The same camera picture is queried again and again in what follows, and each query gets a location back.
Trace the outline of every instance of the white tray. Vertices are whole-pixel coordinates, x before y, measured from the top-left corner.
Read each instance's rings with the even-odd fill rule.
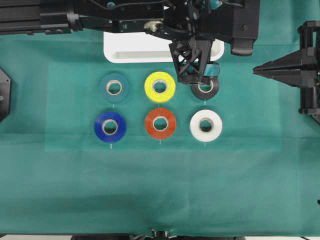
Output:
[[[103,35],[103,51],[112,63],[172,62],[171,41],[144,32],[109,33]],[[223,41],[216,40],[211,50],[211,61],[217,61],[225,52]]]

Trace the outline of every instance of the black metal plate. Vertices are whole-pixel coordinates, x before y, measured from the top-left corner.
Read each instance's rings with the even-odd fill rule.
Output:
[[[11,79],[0,69],[0,122],[10,113]]]

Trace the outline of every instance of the dark blue tape roll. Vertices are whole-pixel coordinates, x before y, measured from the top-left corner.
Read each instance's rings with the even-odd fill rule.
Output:
[[[119,83],[121,84],[121,91],[117,94],[111,94],[107,91],[108,84],[112,83]],[[105,76],[102,81],[100,82],[99,90],[101,95],[105,100],[107,100],[110,103],[119,103],[123,101],[129,93],[129,83],[125,76],[118,74],[118,73],[112,73],[107,76]]]
[[[117,124],[117,130],[113,134],[107,134],[104,131],[104,123],[107,120],[114,120]],[[105,143],[116,143],[120,141],[126,134],[127,125],[125,119],[116,112],[108,111],[102,113],[94,123],[94,131],[96,136]]]
[[[219,64],[207,64],[203,75],[207,77],[218,77],[219,74],[220,74]]]

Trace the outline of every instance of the black tape roll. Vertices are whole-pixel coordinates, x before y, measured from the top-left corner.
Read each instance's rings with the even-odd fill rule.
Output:
[[[201,100],[212,99],[219,92],[220,82],[217,77],[211,78],[211,89],[209,91],[203,91],[199,84],[193,84],[191,86],[193,95]]]

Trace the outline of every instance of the electrical tape roll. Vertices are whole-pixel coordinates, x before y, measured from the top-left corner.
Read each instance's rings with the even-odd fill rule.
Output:
[[[218,77],[220,74],[220,65],[209,63],[205,66],[203,76],[206,77]]]
[[[111,85],[120,85],[120,91],[117,93],[111,92]],[[111,73],[106,75],[99,85],[101,95],[110,103],[119,103],[126,99],[129,94],[129,82],[127,78],[118,73]]]
[[[211,123],[211,130],[206,132],[200,128],[200,123],[207,120]],[[204,143],[216,140],[223,129],[223,122],[218,114],[211,110],[201,110],[193,115],[190,121],[190,131],[192,136]]]
[[[158,130],[155,127],[155,121],[159,118],[164,118],[166,121],[166,128],[163,130]],[[145,129],[154,139],[167,139],[174,134],[176,128],[177,121],[175,115],[165,108],[157,108],[151,111],[145,118]]]
[[[116,124],[115,132],[107,133],[105,125],[109,122]],[[94,123],[94,131],[96,136],[105,143],[116,143],[120,141],[126,134],[127,125],[125,119],[118,113],[108,111],[102,113]]]
[[[208,91],[204,91],[201,89],[200,84],[193,84],[191,86],[191,90],[193,95],[200,99],[200,100],[210,100],[212,99],[214,96],[216,96],[219,92],[219,88],[220,88],[220,82],[218,80],[218,78],[216,77],[211,77],[210,78],[210,90]]]
[[[158,82],[165,84],[166,88],[164,92],[156,92],[155,84]],[[175,95],[176,83],[170,74],[163,71],[157,71],[152,73],[145,80],[144,91],[151,101],[158,104],[166,103]]]

